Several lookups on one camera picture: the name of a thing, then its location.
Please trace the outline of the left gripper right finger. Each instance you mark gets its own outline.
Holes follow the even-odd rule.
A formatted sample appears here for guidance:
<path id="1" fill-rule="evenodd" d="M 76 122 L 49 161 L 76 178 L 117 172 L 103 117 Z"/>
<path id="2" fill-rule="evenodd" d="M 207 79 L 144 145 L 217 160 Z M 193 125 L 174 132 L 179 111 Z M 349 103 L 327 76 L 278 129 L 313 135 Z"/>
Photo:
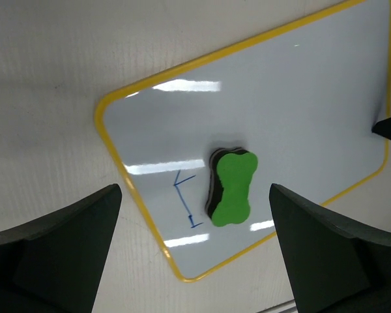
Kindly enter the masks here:
<path id="1" fill-rule="evenodd" d="M 391 312 L 391 233 L 282 185 L 269 201 L 298 312 Z"/>

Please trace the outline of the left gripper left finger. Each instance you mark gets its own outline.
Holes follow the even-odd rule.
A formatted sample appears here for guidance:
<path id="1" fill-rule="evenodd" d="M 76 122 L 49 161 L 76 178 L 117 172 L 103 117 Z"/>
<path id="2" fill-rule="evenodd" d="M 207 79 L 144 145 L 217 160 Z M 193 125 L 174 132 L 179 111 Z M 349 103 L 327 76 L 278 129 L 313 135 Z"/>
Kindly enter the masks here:
<path id="1" fill-rule="evenodd" d="M 108 185 L 0 231 L 0 312 L 91 312 L 121 200 Z"/>

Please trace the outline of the green whiteboard eraser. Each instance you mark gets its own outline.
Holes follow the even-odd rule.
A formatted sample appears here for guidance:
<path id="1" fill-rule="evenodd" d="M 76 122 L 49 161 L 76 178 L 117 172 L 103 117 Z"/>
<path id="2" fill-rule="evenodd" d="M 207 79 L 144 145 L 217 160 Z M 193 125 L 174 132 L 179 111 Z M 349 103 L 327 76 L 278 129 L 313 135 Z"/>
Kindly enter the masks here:
<path id="1" fill-rule="evenodd" d="M 250 185 L 257 167 L 257 156 L 241 147 L 221 147 L 211 154 L 205 212 L 214 226 L 242 224 L 248 219 Z"/>

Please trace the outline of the yellow-framed small whiteboard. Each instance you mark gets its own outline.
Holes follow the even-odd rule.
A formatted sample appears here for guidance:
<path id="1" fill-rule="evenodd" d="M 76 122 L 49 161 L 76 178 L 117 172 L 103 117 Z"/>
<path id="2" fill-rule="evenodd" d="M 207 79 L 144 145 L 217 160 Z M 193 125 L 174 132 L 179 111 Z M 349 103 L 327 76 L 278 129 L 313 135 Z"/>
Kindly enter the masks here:
<path id="1" fill-rule="evenodd" d="M 275 234 L 271 184 L 328 204 L 382 172 L 391 1 L 344 1 L 103 97 L 99 135 L 178 279 L 195 282 Z M 250 214 L 215 226 L 209 158 L 257 156 Z"/>

